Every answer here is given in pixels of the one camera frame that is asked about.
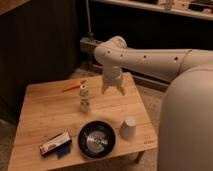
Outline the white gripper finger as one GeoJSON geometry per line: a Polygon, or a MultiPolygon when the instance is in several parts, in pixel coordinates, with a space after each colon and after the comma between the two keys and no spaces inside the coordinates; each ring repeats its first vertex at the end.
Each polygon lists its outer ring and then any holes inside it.
{"type": "Polygon", "coordinates": [[[106,92],[106,90],[109,88],[109,86],[105,83],[102,84],[102,94],[106,92]]]}
{"type": "Polygon", "coordinates": [[[124,87],[122,86],[122,84],[117,85],[116,88],[117,88],[117,90],[118,90],[123,96],[125,96],[125,89],[124,89],[124,87]]]}

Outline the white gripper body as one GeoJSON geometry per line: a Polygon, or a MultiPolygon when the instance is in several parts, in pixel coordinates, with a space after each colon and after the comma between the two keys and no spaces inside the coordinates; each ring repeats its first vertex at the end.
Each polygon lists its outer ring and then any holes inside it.
{"type": "Polygon", "coordinates": [[[117,66],[104,66],[102,80],[107,86],[121,85],[123,80],[122,69],[117,66]]]}

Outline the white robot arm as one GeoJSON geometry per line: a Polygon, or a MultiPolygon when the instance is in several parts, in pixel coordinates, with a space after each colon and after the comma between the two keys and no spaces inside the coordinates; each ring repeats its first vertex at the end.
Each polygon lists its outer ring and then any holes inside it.
{"type": "Polygon", "coordinates": [[[158,171],[213,171],[213,50],[132,49],[114,36],[94,50],[103,87],[124,68],[168,81],[158,133],[158,171]]]}

